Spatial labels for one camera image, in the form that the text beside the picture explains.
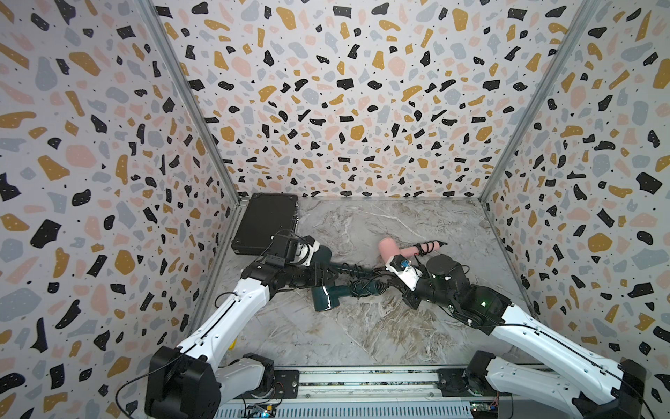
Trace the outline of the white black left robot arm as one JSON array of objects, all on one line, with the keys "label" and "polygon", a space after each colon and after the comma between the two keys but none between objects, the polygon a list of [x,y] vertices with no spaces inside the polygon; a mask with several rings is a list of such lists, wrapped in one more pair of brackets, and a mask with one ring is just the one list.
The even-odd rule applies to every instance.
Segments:
[{"label": "white black left robot arm", "polygon": [[150,361],[144,411],[152,418],[212,418],[239,396],[274,394],[274,362],[246,354],[221,365],[247,323],[282,291],[314,288],[332,251],[311,236],[277,233],[241,273],[235,289],[192,335]]}]

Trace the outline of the pink hair dryer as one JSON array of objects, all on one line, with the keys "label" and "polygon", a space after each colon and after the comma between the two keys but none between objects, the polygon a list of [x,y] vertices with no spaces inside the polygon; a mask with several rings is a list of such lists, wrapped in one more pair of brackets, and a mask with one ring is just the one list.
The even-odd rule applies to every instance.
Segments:
[{"label": "pink hair dryer", "polygon": [[406,248],[401,248],[398,246],[398,244],[393,238],[387,237],[379,242],[378,249],[380,251],[382,261],[384,263],[387,263],[387,260],[389,260],[389,258],[392,258],[392,256],[396,254],[402,254],[406,258],[425,256],[434,251],[438,251],[443,246],[445,246],[444,242],[430,241],[420,244],[414,244]]}]

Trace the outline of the aluminium corner post left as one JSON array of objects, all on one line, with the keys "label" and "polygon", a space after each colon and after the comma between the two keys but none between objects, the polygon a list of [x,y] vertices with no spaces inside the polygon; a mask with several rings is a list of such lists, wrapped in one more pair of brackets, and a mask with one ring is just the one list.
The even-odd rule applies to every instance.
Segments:
[{"label": "aluminium corner post left", "polygon": [[202,111],[196,103],[188,79],[181,70],[176,52],[170,43],[169,36],[162,26],[160,17],[155,10],[154,3],[149,0],[137,0],[135,1],[135,4],[137,5],[138,13],[141,15],[144,24],[148,28],[148,33],[155,42],[157,51],[160,52],[160,55],[162,56],[166,69],[174,82],[174,87],[183,100],[185,109],[191,117],[197,134],[199,134],[199,137],[202,140],[204,148],[212,162],[212,166],[222,182],[225,197],[229,199],[233,206],[239,206],[241,198],[234,188],[228,170],[225,167],[223,159],[216,147],[216,143],[205,122],[205,118],[202,115]]}]

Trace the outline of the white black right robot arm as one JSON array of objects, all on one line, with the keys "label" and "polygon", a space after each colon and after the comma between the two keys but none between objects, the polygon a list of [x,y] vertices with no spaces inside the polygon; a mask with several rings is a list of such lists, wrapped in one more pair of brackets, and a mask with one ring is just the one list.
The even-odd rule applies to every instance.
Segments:
[{"label": "white black right robot arm", "polygon": [[402,255],[387,261],[403,299],[441,307],[453,319],[521,349],[543,370],[516,365],[478,350],[462,373],[474,396],[488,390],[523,396],[574,418],[639,418],[647,371],[587,350],[534,319],[502,293],[472,284],[463,265],[439,254],[418,268]]}]

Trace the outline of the aluminium corner post right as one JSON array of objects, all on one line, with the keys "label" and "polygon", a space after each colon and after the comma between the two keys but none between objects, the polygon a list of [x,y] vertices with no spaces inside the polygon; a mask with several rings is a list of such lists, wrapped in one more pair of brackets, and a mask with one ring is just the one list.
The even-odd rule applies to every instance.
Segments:
[{"label": "aluminium corner post right", "polygon": [[584,33],[586,26],[589,24],[597,10],[598,1],[596,0],[585,0],[580,3],[579,8],[572,19],[571,25],[568,28],[567,34],[564,36],[562,44],[558,47],[554,59],[549,64],[546,73],[537,85],[537,90],[530,99],[529,105],[521,114],[521,118],[518,124],[516,124],[516,128],[513,131],[508,145],[505,147],[504,151],[500,153],[500,159],[498,160],[492,175],[488,179],[483,192],[480,197],[478,197],[478,201],[482,206],[485,206],[488,199],[492,197],[498,181],[504,175],[506,166],[513,160],[514,152],[523,141],[524,135],[534,121],[542,104],[544,104],[550,95],[552,86],[558,80],[565,62],[569,59],[579,42],[580,37]]}]

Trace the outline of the aluminium corner post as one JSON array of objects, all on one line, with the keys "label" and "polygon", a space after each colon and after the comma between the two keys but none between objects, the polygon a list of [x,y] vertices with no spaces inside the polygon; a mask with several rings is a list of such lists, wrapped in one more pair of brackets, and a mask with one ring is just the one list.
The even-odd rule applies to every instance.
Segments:
[{"label": "aluminium corner post", "polygon": [[529,105],[521,114],[521,118],[518,124],[516,124],[516,128],[513,131],[508,145],[505,147],[504,151],[500,153],[500,159],[498,160],[492,175],[488,179],[483,192],[480,197],[478,197],[478,201],[482,206],[485,206],[488,199],[492,197],[498,181],[504,175],[506,166],[513,160],[514,152],[523,141],[524,135],[534,121],[542,104],[544,104],[550,95],[552,86],[558,80],[565,62],[569,59],[579,42],[580,37],[584,33],[586,26],[589,24],[597,10],[598,1],[596,0],[585,0],[580,3],[579,8],[572,19],[571,25],[568,28],[567,34],[564,36],[562,44],[558,47],[554,59],[549,64],[546,73],[537,85],[537,90],[530,99]]},{"label": "aluminium corner post", "polygon": [[241,198],[234,188],[228,170],[225,167],[223,159],[216,147],[216,143],[205,122],[205,118],[202,115],[202,111],[196,103],[188,79],[181,70],[176,52],[170,43],[169,36],[162,26],[160,17],[155,10],[154,3],[149,0],[137,0],[135,1],[135,4],[137,5],[138,13],[141,15],[144,24],[148,28],[148,33],[155,42],[157,51],[160,52],[160,55],[162,56],[166,69],[174,82],[174,87],[183,100],[185,109],[191,117],[197,134],[199,134],[199,137],[202,140],[204,148],[212,162],[212,166],[222,182],[225,197],[229,199],[233,206],[239,206]]}]

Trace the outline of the black flat case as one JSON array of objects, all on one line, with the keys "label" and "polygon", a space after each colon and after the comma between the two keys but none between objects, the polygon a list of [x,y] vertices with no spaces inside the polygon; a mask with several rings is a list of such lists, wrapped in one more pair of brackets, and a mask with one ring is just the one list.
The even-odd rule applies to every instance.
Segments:
[{"label": "black flat case", "polygon": [[248,201],[231,249],[237,255],[259,256],[276,233],[294,231],[297,223],[297,195],[255,193]]}]

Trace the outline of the dark green hair dryer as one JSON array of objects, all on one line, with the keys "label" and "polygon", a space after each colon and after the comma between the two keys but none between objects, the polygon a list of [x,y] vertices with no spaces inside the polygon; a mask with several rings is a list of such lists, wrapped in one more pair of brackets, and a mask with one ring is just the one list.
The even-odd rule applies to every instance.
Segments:
[{"label": "dark green hair dryer", "polygon": [[327,246],[319,246],[319,249],[312,251],[311,265],[329,264],[333,256],[332,250]]},{"label": "dark green hair dryer", "polygon": [[358,279],[347,285],[312,288],[312,304],[316,312],[326,312],[339,307],[342,298],[380,296],[388,288],[388,284],[377,279]]}]

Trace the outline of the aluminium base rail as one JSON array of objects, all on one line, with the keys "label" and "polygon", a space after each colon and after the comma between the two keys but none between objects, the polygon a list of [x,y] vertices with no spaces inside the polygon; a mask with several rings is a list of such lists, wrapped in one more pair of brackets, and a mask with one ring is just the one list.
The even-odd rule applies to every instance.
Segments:
[{"label": "aluminium base rail", "polygon": [[579,389],[538,365],[502,362],[492,385],[466,388],[455,366],[279,367],[272,389],[219,403],[195,418],[575,418]]}]

